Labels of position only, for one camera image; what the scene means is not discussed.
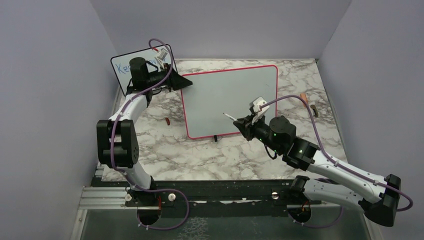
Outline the white brown whiteboard marker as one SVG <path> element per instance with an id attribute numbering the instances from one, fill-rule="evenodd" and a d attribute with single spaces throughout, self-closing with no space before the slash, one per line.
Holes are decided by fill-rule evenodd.
<path id="1" fill-rule="evenodd" d="M 233 122 L 238 120 L 237 118 L 235 118 L 235 117 L 233 117 L 233 116 L 231 116 L 231 115 L 229 115 L 229 114 L 227 114 L 227 113 L 223 113 L 223 114 L 224 114 L 227 118 L 229 118 L 230 120 L 232 120 Z"/>

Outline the pink framed whiteboard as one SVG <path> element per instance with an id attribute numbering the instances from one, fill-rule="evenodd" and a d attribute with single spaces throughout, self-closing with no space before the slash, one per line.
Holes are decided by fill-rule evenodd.
<path id="1" fill-rule="evenodd" d="M 250 103 L 258 97 L 276 99 L 278 71 L 269 64 L 184 74 L 192 82 L 181 90 L 187 136 L 196 140 L 239 134 L 230 117 L 250 115 Z"/>

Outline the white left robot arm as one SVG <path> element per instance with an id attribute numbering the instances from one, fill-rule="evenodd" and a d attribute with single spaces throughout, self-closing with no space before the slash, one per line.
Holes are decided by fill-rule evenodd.
<path id="1" fill-rule="evenodd" d="M 146 110 L 155 95 L 155 89 L 177 91 L 193 85 L 193 82 L 178 74 L 173 63 L 164 64 L 149 71 L 149 61 L 135 57 L 129 61 L 130 82 L 124 104 L 109 119 L 96 124 L 97 155 L 99 162 L 125 177 L 130 187 L 138 192 L 144 205 L 157 200 L 157 191 L 152 188 L 153 178 L 138 165 L 139 143 L 135 123 Z"/>

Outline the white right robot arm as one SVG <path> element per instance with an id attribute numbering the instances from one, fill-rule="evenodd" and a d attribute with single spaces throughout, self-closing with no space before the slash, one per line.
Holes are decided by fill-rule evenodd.
<path id="1" fill-rule="evenodd" d="M 321 147 L 297 137 L 296 126 L 283 116 L 274 117 L 266 123 L 264 117 L 254 121 L 254 116 L 248 115 L 236 119 L 233 125 L 247 141 L 259 140 L 276 156 L 282 156 L 282 160 L 292 168 L 335 182 L 321 183 L 297 177 L 288 190 L 292 202 L 300 204 L 308 199 L 335 203 L 356 209 L 381 226 L 394 225 L 401 185 L 401 179 L 396 175 L 373 174 L 325 154 Z"/>

